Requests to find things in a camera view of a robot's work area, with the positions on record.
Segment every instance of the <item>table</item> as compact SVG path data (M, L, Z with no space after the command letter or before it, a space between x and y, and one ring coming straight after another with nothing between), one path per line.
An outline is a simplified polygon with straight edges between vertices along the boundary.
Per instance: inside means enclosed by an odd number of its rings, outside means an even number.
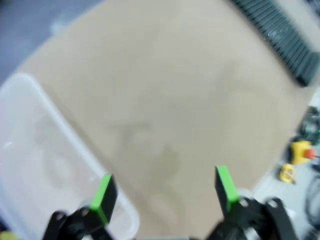
M317 51L300 0L280 0ZM138 237L203 237L222 216L215 165L251 188L318 84L298 87L227 0L108 0L40 47L36 77L140 214Z

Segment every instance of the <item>translucent plastic box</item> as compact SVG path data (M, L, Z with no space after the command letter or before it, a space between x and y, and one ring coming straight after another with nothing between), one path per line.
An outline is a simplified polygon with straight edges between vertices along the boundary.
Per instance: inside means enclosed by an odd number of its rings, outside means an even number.
M27 74L0 88L0 217L24 240L41 239L51 214L90 201L106 170ZM139 216L119 189L108 229L134 237Z

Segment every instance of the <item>green pad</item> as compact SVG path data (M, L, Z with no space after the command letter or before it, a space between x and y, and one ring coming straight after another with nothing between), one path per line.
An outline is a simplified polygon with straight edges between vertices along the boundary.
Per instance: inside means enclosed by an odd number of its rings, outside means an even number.
M110 222L117 196L118 191L113 175L104 175L89 206L90 210L96 213L103 225L107 225Z
M229 170L225 165L215 167L215 191L218 196L223 215L230 211L232 204L239 200Z

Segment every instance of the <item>gray floor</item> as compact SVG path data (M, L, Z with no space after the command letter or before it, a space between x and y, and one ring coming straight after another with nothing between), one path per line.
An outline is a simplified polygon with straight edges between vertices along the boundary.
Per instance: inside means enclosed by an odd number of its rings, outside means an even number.
M2 0L0 85L49 37L102 1Z

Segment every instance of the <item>yellow object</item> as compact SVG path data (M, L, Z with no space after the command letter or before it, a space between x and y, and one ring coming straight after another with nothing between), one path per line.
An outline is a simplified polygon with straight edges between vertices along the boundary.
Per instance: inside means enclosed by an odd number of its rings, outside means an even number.
M279 179L282 182L292 184L295 182L296 170L293 165L286 163L282 166L279 174Z
M18 237L9 231L3 231L0 233L0 240L18 240Z
M304 164L310 159L305 158L305 151L311 149L311 142L309 141L295 141L291 143L292 160L291 164L298 165Z

